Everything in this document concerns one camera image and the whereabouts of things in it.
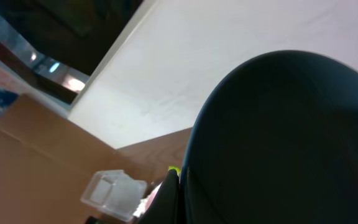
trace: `transparent plastic box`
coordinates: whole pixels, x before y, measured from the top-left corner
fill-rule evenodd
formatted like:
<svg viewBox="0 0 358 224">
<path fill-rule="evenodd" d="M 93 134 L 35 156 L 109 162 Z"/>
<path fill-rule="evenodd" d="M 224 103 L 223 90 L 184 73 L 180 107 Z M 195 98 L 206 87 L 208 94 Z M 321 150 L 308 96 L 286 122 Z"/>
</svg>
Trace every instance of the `transparent plastic box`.
<svg viewBox="0 0 358 224">
<path fill-rule="evenodd" d="M 81 201 L 128 222 L 140 204 L 146 187 L 145 181 L 134 180 L 123 170 L 99 171 L 92 177 Z"/>
</svg>

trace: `white wall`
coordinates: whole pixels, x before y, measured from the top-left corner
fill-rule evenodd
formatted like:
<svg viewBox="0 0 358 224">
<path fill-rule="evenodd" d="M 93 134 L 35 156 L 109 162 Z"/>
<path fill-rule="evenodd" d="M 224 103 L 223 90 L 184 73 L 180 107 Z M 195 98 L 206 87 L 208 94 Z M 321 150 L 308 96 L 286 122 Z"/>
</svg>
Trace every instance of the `white wall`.
<svg viewBox="0 0 358 224">
<path fill-rule="evenodd" d="M 69 119 L 115 148 L 189 128 L 233 68 L 281 49 L 358 70 L 358 0 L 157 1 Z"/>
</svg>

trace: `black office chair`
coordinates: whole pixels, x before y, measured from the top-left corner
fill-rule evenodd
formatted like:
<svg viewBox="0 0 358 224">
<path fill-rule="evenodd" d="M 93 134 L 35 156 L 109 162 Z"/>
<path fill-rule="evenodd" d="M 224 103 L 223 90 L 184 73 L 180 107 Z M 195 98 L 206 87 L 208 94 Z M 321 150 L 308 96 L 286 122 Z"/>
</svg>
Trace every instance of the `black office chair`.
<svg viewBox="0 0 358 224">
<path fill-rule="evenodd" d="M 358 73 L 299 51 L 238 66 L 139 223 L 358 223 Z"/>
</svg>

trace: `brown cardboard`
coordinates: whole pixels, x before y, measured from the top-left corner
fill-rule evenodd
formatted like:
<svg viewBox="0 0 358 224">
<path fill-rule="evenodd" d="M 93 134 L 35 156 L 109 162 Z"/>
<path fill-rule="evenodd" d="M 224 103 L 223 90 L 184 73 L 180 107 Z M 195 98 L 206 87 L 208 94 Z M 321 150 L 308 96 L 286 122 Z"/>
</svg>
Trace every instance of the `brown cardboard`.
<svg viewBox="0 0 358 224">
<path fill-rule="evenodd" d="M 135 164 L 28 96 L 0 118 L 0 224 L 84 223 L 80 202 L 98 170 Z"/>
</svg>

